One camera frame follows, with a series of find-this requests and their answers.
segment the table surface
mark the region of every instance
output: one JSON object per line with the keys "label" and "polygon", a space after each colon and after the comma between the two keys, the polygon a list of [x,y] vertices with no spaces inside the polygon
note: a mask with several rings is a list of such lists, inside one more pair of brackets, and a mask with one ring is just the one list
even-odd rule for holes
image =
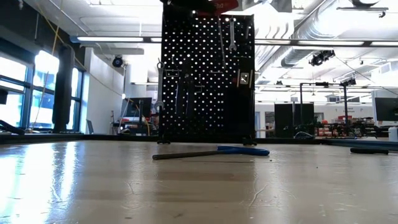
{"label": "table surface", "polygon": [[269,157],[153,161],[215,144],[0,146],[0,223],[398,223],[398,156],[258,145]]}

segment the blue handle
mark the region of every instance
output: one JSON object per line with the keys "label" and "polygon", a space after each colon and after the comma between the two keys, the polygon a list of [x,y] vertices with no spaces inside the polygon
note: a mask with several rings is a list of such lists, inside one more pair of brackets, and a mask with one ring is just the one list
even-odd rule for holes
{"label": "blue handle", "polygon": [[252,156],[268,156],[269,151],[266,149],[254,149],[236,146],[218,146],[217,151],[223,151],[223,154],[244,154]]}

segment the red object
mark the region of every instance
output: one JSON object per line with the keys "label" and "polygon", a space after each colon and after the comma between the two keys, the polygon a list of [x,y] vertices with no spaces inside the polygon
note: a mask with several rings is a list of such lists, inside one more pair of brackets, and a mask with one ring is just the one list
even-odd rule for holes
{"label": "red object", "polygon": [[346,116],[345,115],[344,116],[339,116],[339,117],[337,117],[337,119],[344,120],[344,119],[346,119]]}
{"label": "red object", "polygon": [[[214,0],[211,2],[216,6],[216,16],[224,12],[236,9],[239,6],[238,0]],[[210,16],[210,14],[206,12],[198,12],[198,15]]]}

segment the computer monitor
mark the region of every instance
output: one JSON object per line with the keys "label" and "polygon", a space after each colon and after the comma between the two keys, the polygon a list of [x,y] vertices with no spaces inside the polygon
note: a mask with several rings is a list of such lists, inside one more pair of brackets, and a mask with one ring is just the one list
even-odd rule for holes
{"label": "computer monitor", "polygon": [[150,108],[152,105],[152,98],[130,98],[125,99],[128,103],[127,109],[126,109],[126,117],[139,117],[139,110],[138,108],[140,107],[139,101],[142,100],[144,104],[142,105],[142,115],[146,118],[150,117]]}
{"label": "computer monitor", "polygon": [[375,98],[378,121],[398,121],[398,98]]}

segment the black pillar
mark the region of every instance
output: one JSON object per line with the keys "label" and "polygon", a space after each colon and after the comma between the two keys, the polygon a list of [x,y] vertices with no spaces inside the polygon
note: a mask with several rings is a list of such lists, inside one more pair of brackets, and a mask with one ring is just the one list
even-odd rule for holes
{"label": "black pillar", "polygon": [[303,124],[303,83],[300,83],[300,123]]}
{"label": "black pillar", "polygon": [[59,50],[57,79],[55,82],[54,107],[52,122],[54,132],[67,130],[70,115],[70,103],[72,100],[72,70],[75,64],[75,52],[68,45],[63,45]]}
{"label": "black pillar", "polygon": [[343,89],[344,89],[344,110],[345,110],[346,126],[348,126],[347,86],[343,85]]}
{"label": "black pillar", "polygon": [[6,90],[0,89],[0,105],[7,104],[8,92]]}

